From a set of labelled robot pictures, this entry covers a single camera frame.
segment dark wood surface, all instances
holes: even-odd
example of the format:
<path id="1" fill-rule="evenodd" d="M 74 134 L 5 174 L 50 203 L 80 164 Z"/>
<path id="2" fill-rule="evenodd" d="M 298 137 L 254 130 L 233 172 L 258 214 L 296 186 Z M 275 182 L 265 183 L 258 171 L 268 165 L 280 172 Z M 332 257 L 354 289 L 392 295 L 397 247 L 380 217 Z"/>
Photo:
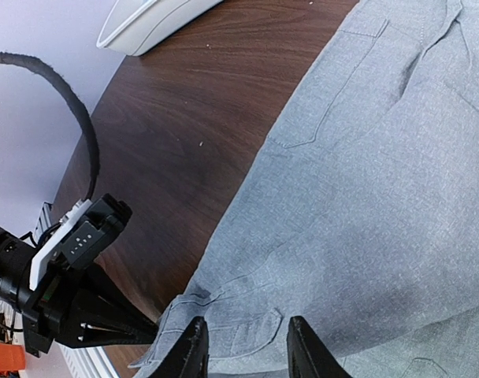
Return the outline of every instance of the dark wood surface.
<path id="1" fill-rule="evenodd" d="M 356 0 L 228 0 L 141 58 L 125 59 L 94 112 L 96 197 L 133 209 L 98 258 L 146 315 L 182 292 L 268 130 Z M 80 141 L 54 206 L 87 190 Z M 121 377 L 146 346 L 106 348 Z"/>

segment white wall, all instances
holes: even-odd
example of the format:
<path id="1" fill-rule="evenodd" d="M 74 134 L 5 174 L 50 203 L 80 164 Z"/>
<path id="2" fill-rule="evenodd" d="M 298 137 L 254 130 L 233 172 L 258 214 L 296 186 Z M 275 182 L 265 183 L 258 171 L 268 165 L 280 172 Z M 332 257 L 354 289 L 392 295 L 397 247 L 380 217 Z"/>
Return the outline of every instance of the white wall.
<path id="1" fill-rule="evenodd" d="M 40 57 L 92 111 L 123 58 L 95 47 L 113 4 L 2 0 L 0 50 Z M 0 226 L 15 235 L 35 228 L 79 137 L 66 104 L 43 78 L 0 66 Z"/>

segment brown wooden table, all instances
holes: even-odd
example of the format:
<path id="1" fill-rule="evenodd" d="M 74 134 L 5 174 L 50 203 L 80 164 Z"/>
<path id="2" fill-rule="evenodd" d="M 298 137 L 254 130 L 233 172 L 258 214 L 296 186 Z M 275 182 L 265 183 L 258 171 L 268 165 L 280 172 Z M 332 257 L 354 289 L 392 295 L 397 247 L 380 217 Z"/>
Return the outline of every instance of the brown wooden table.
<path id="1" fill-rule="evenodd" d="M 93 119 L 96 197 L 134 216 L 98 258 L 145 314 L 182 292 L 268 130 L 356 0 L 227 0 L 141 58 L 128 57 Z M 80 141 L 54 206 L 87 190 Z M 146 346 L 106 348 L 121 377 Z"/>

